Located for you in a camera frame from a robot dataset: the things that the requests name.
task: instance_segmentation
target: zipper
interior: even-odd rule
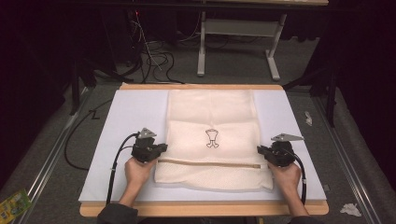
[[[220,167],[238,167],[238,168],[253,168],[253,169],[262,168],[262,166],[259,164],[248,164],[248,163],[177,161],[170,159],[159,159],[158,162],[169,162],[173,164],[191,165],[191,166],[220,166]]]

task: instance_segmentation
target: white tote bag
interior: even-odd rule
[[[171,90],[167,151],[156,166],[157,183],[198,189],[271,189],[260,127],[250,90]]]

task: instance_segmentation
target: table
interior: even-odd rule
[[[274,113],[268,111],[260,111],[258,113],[267,117],[266,119],[260,119],[260,122],[265,122],[266,126],[270,130],[262,133],[266,137],[262,138],[261,144],[268,146],[271,143],[269,136],[275,136],[279,134],[279,129],[287,130],[290,134],[301,135],[292,111],[287,100],[286,93],[280,86],[277,85],[122,85],[120,90],[116,93],[116,97],[110,108],[110,112],[107,117],[107,121],[104,130],[99,140],[98,147],[96,149],[92,168],[87,176],[86,184],[80,196],[81,207],[80,213],[84,217],[95,217],[105,206],[106,200],[106,189],[108,184],[109,169],[111,163],[114,160],[115,152],[111,151],[108,155],[111,155],[109,159],[101,161],[100,157],[108,157],[103,155],[107,153],[110,148],[115,147],[118,149],[120,141],[123,140],[126,133],[134,132],[131,129],[131,125],[141,125],[146,123],[148,127],[153,130],[159,130],[156,132],[156,142],[164,141],[164,123],[158,122],[153,118],[159,120],[164,119],[165,113],[158,113],[156,110],[143,107],[143,105],[149,105],[151,102],[148,99],[155,97],[157,102],[153,102],[154,106],[161,107],[161,104],[166,104],[166,97],[162,97],[164,92],[172,89],[216,89],[216,90],[229,90],[229,89],[250,89],[257,91],[257,94],[266,94],[267,98],[260,100],[256,103],[258,108],[262,108],[262,104],[269,105],[271,107],[280,106],[282,112],[276,113],[276,117],[279,119],[286,119],[285,122],[280,123],[274,127],[274,124],[269,120]],[[131,105],[125,104],[120,97],[121,95],[137,94],[134,101],[128,101]],[[268,99],[274,99],[276,95],[280,95],[282,99],[280,101],[274,100],[269,102]],[[144,112],[144,116],[150,119],[137,118],[132,120],[131,118],[136,117],[134,113]],[[129,115],[122,118],[121,122],[117,121],[121,114]],[[296,153],[304,162],[305,170],[307,171],[308,177],[308,188],[306,208],[311,215],[324,215],[329,211],[329,206],[326,202],[323,189],[318,181],[318,176],[315,171],[315,167],[310,160],[309,154],[306,151],[306,146],[303,141],[293,143],[293,147]],[[127,160],[130,157],[130,152],[126,152],[119,157],[119,166],[123,165],[122,160]],[[118,168],[116,172],[116,178],[114,182],[113,190],[113,201],[116,201],[120,197],[123,191],[124,177],[122,167]],[[196,195],[193,201],[186,200],[185,197],[192,197]],[[142,189],[139,197],[136,199],[134,207],[139,210],[139,216],[141,217],[220,217],[220,216],[270,216],[270,215],[286,215],[289,213],[287,205],[280,198],[280,192],[274,189],[274,192],[240,192],[240,193],[229,193],[229,192],[211,192],[211,191],[200,191],[191,189],[169,189],[162,188],[161,186],[156,187],[153,183],[152,178],[148,181],[147,185]],[[213,197],[218,197],[217,200],[208,200]]]
[[[306,6],[327,6],[328,0],[305,0],[305,1],[284,1],[284,0],[216,0],[212,2],[225,3],[255,3],[255,4],[280,4],[280,5],[306,5]],[[201,46],[198,55],[198,77],[205,75],[205,36],[207,34],[216,35],[250,35],[272,37],[272,46],[265,51],[265,57],[270,68],[274,81],[280,80],[277,72],[274,54],[280,35],[285,25],[287,14],[280,16],[279,21],[235,21],[207,19],[205,11],[201,14]]]

